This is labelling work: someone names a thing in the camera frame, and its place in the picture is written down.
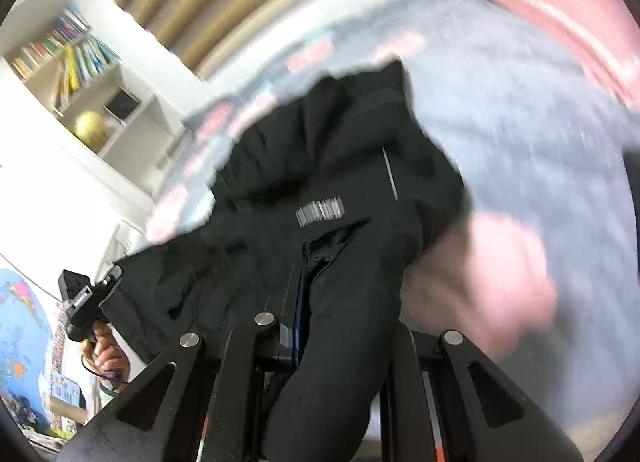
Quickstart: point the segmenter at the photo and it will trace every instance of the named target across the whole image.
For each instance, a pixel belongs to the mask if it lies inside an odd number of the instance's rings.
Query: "finger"
[[[95,364],[98,366],[98,368],[101,368],[104,362],[108,361],[109,359],[123,357],[123,355],[124,354],[122,353],[122,350],[120,350],[119,347],[115,345],[111,345],[107,350],[102,352],[96,358]]]
[[[80,344],[80,352],[82,353],[82,357],[84,357],[84,359],[86,359],[87,361],[93,361],[92,354],[94,353],[94,348],[91,344],[91,341],[89,341],[88,339],[82,341],[82,343]]]
[[[105,361],[99,368],[102,372],[110,372],[112,370],[121,370],[122,372],[126,372],[129,370],[128,364],[129,363],[125,358],[118,357]]]
[[[106,323],[100,323],[96,321],[94,323],[94,334],[98,337],[113,337],[113,332],[111,331],[111,327]]]
[[[98,337],[98,341],[95,342],[94,354],[96,356],[100,356],[102,352],[107,350],[110,346],[114,344],[114,339],[112,337]]]

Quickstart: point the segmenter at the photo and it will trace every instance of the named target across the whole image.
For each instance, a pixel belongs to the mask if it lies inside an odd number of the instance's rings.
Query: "white shelf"
[[[18,0],[0,26],[0,55],[11,57],[25,42],[36,41],[71,4],[78,6],[92,27],[91,34],[116,52],[119,65],[74,94],[56,118],[52,116],[56,112],[53,85],[64,54],[53,57],[24,82],[1,59],[0,134],[15,136],[14,141],[24,145],[19,149],[28,149],[43,161],[47,154],[58,153],[53,150],[62,149],[72,159],[68,164],[84,172],[71,176],[83,179],[74,191],[86,191],[95,184],[97,196],[105,198],[123,219],[143,228],[153,198],[180,154],[185,135],[182,119],[216,93],[113,0]],[[107,143],[94,153],[69,129],[85,110],[106,114],[105,103],[120,88],[140,100],[140,105],[124,125],[114,125]],[[12,116],[2,118],[3,114]]]
[[[30,44],[32,44],[33,42],[42,42],[44,41],[45,38],[47,38],[47,36],[50,34],[50,32],[52,31],[52,29],[54,28],[54,25],[52,24],[50,27],[47,28],[45,33],[40,34],[39,36],[37,36],[36,38],[31,38],[28,42],[23,42],[22,45],[20,46],[20,48],[14,49],[14,52],[12,52],[11,55],[6,56],[6,58],[14,58],[19,56],[19,54],[22,52],[22,48],[23,47],[29,47]],[[78,36],[78,38],[72,40],[71,42],[69,42],[67,45],[71,46],[71,47],[75,47],[78,44],[81,44],[82,42],[84,42],[87,39],[88,34],[85,33],[83,35]],[[65,51],[64,49],[58,49],[53,56],[51,56],[44,64],[40,65],[36,70],[34,70],[30,76],[28,76],[27,78],[25,78],[24,80],[22,80],[25,84],[29,84],[31,81],[34,80],[34,78],[37,78],[43,70],[47,70],[47,68],[52,67],[53,64],[57,64],[59,63],[61,60],[65,59]]]

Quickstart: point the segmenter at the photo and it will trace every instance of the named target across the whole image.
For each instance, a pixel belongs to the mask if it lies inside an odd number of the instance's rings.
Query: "hand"
[[[412,327],[455,328],[495,360],[521,334],[553,323],[557,296],[537,233],[509,216],[473,212],[404,270],[401,299]]]
[[[84,363],[99,374],[119,370],[122,373],[122,382],[127,382],[131,370],[129,358],[118,345],[111,328],[104,323],[95,323],[94,334],[97,340],[94,349],[92,349],[91,341],[88,339],[85,339],[80,344]]]

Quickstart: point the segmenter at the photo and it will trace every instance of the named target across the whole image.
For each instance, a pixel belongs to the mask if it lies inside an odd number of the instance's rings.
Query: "black jacket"
[[[385,379],[402,270],[457,216],[463,184],[407,107],[398,62],[324,78],[249,128],[201,228],[120,262],[103,311],[149,361],[187,331],[279,309],[302,261],[304,355],[274,404],[271,462],[348,461]]]

